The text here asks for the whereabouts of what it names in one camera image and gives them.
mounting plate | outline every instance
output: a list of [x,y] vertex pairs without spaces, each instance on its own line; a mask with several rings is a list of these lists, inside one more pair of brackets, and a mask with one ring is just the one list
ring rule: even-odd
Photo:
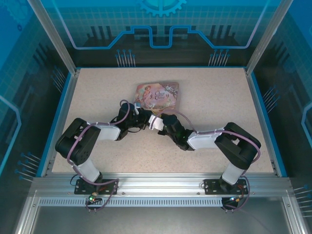
[[[103,179],[101,183],[105,183],[108,181],[111,181],[111,179]],[[98,194],[99,195],[110,195],[113,188],[114,188],[114,185],[115,185],[115,183],[110,183],[108,185],[105,185],[104,186],[105,189],[99,191]],[[86,181],[84,181],[83,179],[78,179],[76,181],[74,194],[76,194],[76,195],[91,195],[92,193],[97,191],[97,189],[98,189],[97,187],[99,187],[99,186],[89,184]],[[115,189],[115,191],[113,193],[114,195],[117,194],[117,190],[118,190],[118,188]]]
[[240,195],[242,191],[237,187],[242,185],[244,187],[244,194],[248,194],[246,180],[239,179],[230,193],[225,193],[219,184],[219,179],[205,179],[202,187],[205,189],[206,195]]

vertical post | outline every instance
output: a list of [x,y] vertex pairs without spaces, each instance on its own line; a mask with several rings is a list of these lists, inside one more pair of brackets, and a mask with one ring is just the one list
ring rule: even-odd
[[279,27],[280,23],[282,22],[284,16],[286,15],[289,7],[291,6],[293,0],[282,0],[279,4],[278,8],[276,9],[267,29],[265,30],[259,44],[257,45],[256,49],[251,56],[246,70],[247,74],[251,74],[259,62],[261,56],[263,55],[265,49],[269,45],[272,37],[274,36],[277,28]]
[[54,47],[56,48],[60,58],[63,60],[68,71],[71,74],[75,75],[76,70],[77,70],[76,66],[72,58],[70,57],[62,39],[60,38],[55,26],[53,25],[41,1],[40,0],[28,0],[28,3],[30,4],[33,11],[35,12],[37,18],[39,19],[41,25],[43,26],[45,32],[47,33]]

gear graphic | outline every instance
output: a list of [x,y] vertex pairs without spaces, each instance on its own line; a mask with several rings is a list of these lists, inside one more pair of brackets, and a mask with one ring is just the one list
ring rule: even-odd
[[17,23],[27,19],[29,13],[27,0],[0,0],[0,7],[4,6]]
[[139,0],[138,4],[141,6],[141,10],[146,10],[146,13],[152,13],[153,16],[163,15],[169,16],[170,13],[175,14],[176,9],[182,9],[182,4],[186,3],[186,0]]

beige tabletop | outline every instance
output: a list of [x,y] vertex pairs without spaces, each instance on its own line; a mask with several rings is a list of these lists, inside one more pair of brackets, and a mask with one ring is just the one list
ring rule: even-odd
[[[77,117],[110,121],[118,115],[120,100],[134,101],[139,84],[159,81],[179,82],[177,109],[199,131],[234,122],[256,137],[262,145],[261,158],[248,172],[273,172],[243,68],[83,68],[64,129]],[[219,149],[183,151],[168,136],[149,129],[129,133],[121,141],[97,141],[91,158],[104,173],[221,173],[229,163]],[[73,172],[59,154],[52,171]]]

book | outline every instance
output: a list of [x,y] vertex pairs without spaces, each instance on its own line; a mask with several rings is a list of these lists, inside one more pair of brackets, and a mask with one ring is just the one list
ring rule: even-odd
[[176,108],[178,89],[178,82],[141,84],[136,88],[135,102],[155,114],[165,109],[173,110]]

